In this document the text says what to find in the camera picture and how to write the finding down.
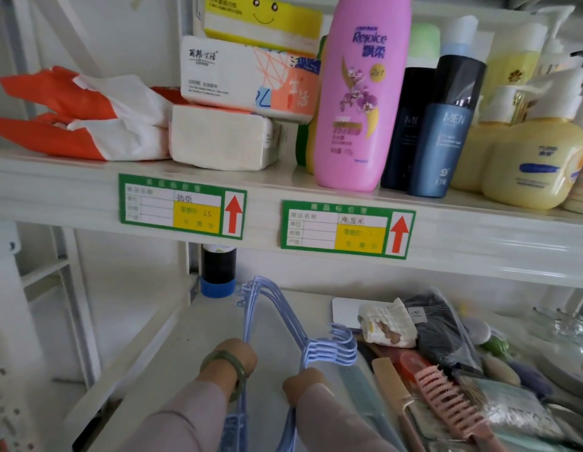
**rejoice logo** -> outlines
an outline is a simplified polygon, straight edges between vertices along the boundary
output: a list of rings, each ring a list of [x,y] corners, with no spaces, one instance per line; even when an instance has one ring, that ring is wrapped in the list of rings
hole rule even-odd
[[[363,45],[363,57],[384,58],[388,37],[378,35],[377,27],[357,27],[352,37],[353,43]]]

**pink hair brush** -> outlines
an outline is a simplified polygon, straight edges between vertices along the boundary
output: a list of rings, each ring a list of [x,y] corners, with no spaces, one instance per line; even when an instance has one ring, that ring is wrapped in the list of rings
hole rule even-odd
[[[457,439],[473,436],[490,452],[506,452],[480,411],[438,369],[430,366],[415,374],[417,387],[431,409]]]

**orchid flower print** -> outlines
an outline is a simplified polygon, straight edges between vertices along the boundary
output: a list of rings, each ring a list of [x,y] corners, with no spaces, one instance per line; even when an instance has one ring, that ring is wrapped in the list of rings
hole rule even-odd
[[[361,85],[363,82],[363,70],[348,68],[348,77],[354,85],[350,92],[345,94],[343,100],[340,101],[340,110],[344,111],[346,106],[352,107],[356,103],[359,112],[368,114],[377,107],[377,98],[369,93],[366,85]]]

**price tag label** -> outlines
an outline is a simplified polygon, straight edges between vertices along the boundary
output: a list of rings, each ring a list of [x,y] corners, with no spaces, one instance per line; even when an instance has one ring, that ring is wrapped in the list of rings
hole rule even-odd
[[[281,248],[405,260],[415,211],[284,201]]]
[[[120,174],[120,221],[242,239],[246,190]]]

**black bottle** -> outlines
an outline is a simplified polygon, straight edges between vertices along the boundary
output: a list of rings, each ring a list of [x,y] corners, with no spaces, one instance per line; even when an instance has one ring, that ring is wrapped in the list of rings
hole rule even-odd
[[[434,88],[435,68],[407,68],[381,187],[406,191],[425,107]]]

